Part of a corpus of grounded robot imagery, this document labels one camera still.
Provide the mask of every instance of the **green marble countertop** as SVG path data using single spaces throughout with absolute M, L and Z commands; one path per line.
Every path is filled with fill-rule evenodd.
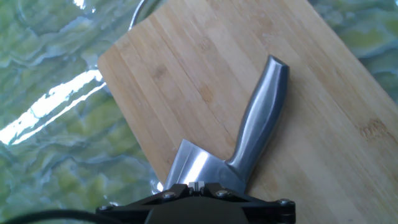
M 149 0 L 139 19 L 162 2 Z M 398 1 L 310 2 L 398 102 Z M 137 5 L 0 1 L 0 221 L 162 190 L 96 67 Z

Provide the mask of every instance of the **cutting board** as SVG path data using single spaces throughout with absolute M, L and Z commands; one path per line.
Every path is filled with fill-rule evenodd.
M 306 0 L 170 0 L 98 66 L 164 182 L 183 138 L 232 155 L 269 54 L 289 92 L 247 193 L 297 223 L 398 223 L 398 107 Z

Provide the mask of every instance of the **wood grain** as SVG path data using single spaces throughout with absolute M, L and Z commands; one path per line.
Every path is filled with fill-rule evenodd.
M 306 0 L 170 0 L 98 66 L 165 181 L 183 138 L 232 155 L 269 54 L 290 86 L 248 194 L 297 223 L 398 223 L 398 107 Z

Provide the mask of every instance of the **stainless steel handle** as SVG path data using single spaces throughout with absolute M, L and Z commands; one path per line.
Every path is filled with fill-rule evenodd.
M 289 66 L 269 56 L 244 112 L 233 156 L 225 161 L 247 182 L 263 152 L 285 101 Z

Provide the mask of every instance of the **cleaver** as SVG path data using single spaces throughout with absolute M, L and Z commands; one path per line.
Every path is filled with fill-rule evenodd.
M 182 140 L 164 189 L 190 182 L 220 183 L 244 193 L 246 183 L 269 141 L 287 94 L 289 66 L 269 56 L 244 112 L 233 156 L 224 161 Z

